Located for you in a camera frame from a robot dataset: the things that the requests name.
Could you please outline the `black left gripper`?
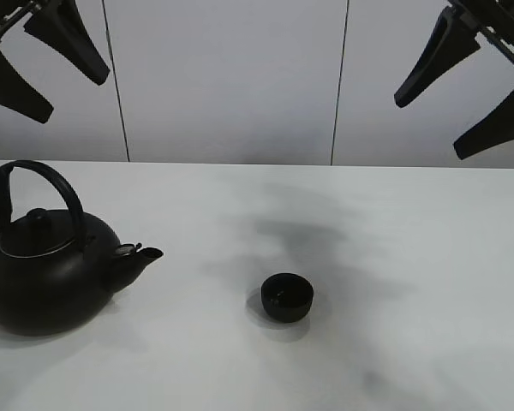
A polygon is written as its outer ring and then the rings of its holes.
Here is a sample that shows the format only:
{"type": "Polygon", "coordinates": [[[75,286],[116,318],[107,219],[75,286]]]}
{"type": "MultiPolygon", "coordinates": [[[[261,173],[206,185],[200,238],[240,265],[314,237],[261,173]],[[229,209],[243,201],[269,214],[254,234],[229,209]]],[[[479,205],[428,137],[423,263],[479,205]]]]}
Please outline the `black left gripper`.
{"type": "MultiPolygon", "coordinates": [[[[25,15],[25,32],[57,51],[89,80],[103,85],[110,73],[81,19],[76,1],[0,0],[0,41],[25,15]]],[[[0,51],[0,105],[46,123],[54,108],[0,51]]]]}

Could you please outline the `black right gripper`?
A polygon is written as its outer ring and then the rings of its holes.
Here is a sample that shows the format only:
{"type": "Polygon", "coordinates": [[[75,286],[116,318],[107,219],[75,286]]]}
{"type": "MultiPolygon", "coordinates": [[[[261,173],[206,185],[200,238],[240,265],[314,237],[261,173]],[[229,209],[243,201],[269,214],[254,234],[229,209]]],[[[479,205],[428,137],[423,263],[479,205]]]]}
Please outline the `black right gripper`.
{"type": "MultiPolygon", "coordinates": [[[[480,49],[477,32],[514,66],[514,1],[450,1],[417,63],[394,94],[406,107],[447,71],[480,49]]],[[[514,89],[453,148],[461,160],[514,141],[514,89]]]]}

